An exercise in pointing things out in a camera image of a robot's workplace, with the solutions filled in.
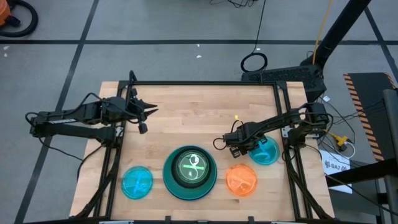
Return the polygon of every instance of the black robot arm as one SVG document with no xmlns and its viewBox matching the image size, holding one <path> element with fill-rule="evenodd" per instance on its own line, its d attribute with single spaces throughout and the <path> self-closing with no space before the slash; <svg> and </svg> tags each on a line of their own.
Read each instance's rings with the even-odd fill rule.
<svg viewBox="0 0 398 224">
<path fill-rule="evenodd" d="M 90 96 L 95 96 L 98 101 L 84 104 L 84 101 Z M 41 111 L 34 114 L 36 116 L 28 119 L 31 124 L 30 133 L 33 137 L 43 138 L 54 136 L 56 134 L 66 136 L 76 136 L 82 138 L 97 139 L 105 146 L 113 147 L 116 141 L 116 132 L 114 127 L 107 126 L 103 128 L 87 128 L 82 126 L 70 125 L 70 123 L 83 124 L 114 124 L 121 121 L 129 121 L 138 124 L 139 132 L 147 132 L 147 126 L 144 121 L 157 109 L 145 111 L 145 109 L 155 108 L 156 105 L 145 103 L 137 99 L 137 90 L 131 89 L 127 94 L 126 100 L 121 97 L 100 98 L 94 93 L 86 95 L 85 99 L 73 110 Z"/>
<path fill-rule="evenodd" d="M 293 147 L 304 147 L 305 136 L 312 133 L 321 133 L 326 129 L 329 117 L 321 103 L 306 103 L 280 116 L 275 116 L 261 122 L 247 122 L 240 125 L 235 132 L 225 133 L 223 141 L 229 147 L 233 157 L 245 155 L 257 147 L 258 140 L 270 131 L 292 127 L 288 132 L 288 144 Z"/>
</svg>

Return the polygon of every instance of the blue bowl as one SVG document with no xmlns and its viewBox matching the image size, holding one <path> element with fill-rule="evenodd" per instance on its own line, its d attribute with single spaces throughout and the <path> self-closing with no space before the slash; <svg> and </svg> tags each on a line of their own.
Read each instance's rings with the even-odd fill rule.
<svg viewBox="0 0 398 224">
<path fill-rule="evenodd" d="M 257 164 L 269 166 L 279 158 L 279 145 L 271 137 L 266 137 L 258 142 L 258 147 L 249 151 L 250 158 Z"/>
<path fill-rule="evenodd" d="M 154 178 L 149 169 L 143 166 L 135 166 L 123 175 L 121 187 L 126 197 L 138 200 L 150 192 L 153 184 Z"/>
</svg>

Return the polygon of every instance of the yellow connector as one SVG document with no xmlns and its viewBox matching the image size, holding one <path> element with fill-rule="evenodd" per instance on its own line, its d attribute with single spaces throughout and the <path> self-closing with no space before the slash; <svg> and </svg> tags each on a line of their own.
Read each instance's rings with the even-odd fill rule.
<svg viewBox="0 0 398 224">
<path fill-rule="evenodd" d="M 335 135 L 335 134 L 333 134 L 331 132 L 327 132 L 326 130 L 324 130 L 324 131 L 326 132 L 326 134 L 330 134 L 331 136 L 334 137 L 334 139 L 336 139 L 336 143 L 337 143 L 338 147 L 343 146 L 344 143 L 348 140 L 347 136 L 340 137 L 340 136 Z"/>
</svg>

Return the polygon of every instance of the wooden table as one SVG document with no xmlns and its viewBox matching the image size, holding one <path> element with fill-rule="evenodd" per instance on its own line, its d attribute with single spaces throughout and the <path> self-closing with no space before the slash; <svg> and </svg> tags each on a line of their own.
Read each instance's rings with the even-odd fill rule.
<svg viewBox="0 0 398 224">
<path fill-rule="evenodd" d="M 115 96 L 117 82 L 103 82 L 100 96 Z M 114 196 L 112 219 L 115 220 L 224 220 L 245 221 L 253 216 L 257 221 L 294 220 L 286 166 L 281 158 L 271 166 L 255 164 L 249 156 L 233 159 L 228 150 L 213 147 L 214 138 L 231 129 L 235 115 L 242 121 L 262 121 L 277 115 L 271 86 L 135 86 L 138 97 L 159 106 L 159 110 L 146 121 L 148 132 L 139 134 L 134 124 L 128 123 L 124 133 L 118 183 Z M 288 83 L 292 108 L 306 102 L 302 83 Z M 266 134 L 274 138 L 282 150 L 280 131 Z M 316 141 L 307 144 L 317 147 Z M 184 201 L 166 189 L 162 168 L 169 154 L 180 146 L 196 145 L 206 149 L 215 159 L 218 176 L 215 187 L 204 198 Z M 85 155 L 99 143 L 89 140 Z M 81 168 L 75 198 L 70 214 L 75 215 L 87 204 L 100 179 L 105 150 L 88 159 Z M 330 196 L 323 175 L 320 156 L 313 149 L 301 150 L 303 168 L 309 191 L 325 211 L 333 216 Z M 258 177 L 257 190 L 249 198 L 237 198 L 225 186 L 226 170 L 244 163 L 251 166 Z M 121 191 L 121 177 L 132 166 L 145 166 L 152 171 L 154 186 L 141 200 L 130 200 Z M 302 203 L 299 190 L 298 198 Z M 104 214 L 103 200 L 101 214 Z M 300 205 L 302 217 L 304 207 Z"/>
</svg>

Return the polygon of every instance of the yellow cable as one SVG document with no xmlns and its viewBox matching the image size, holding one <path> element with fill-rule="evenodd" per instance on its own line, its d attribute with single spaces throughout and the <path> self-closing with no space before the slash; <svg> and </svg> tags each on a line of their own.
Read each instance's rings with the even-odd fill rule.
<svg viewBox="0 0 398 224">
<path fill-rule="evenodd" d="M 323 18 L 323 21 L 322 21 L 321 29 L 319 30 L 319 33 L 318 33 L 317 41 L 315 42 L 315 49 L 313 50 L 313 56 L 312 56 L 312 64 L 313 65 L 315 65 L 315 56 L 317 54 L 317 48 L 318 48 L 319 39 L 321 39 L 321 35 L 322 35 L 322 32 L 323 32 L 323 26 L 325 25 L 326 19 L 328 18 L 332 2 L 333 2 L 333 0 L 329 0 L 328 10 L 326 10 L 325 17 Z"/>
</svg>

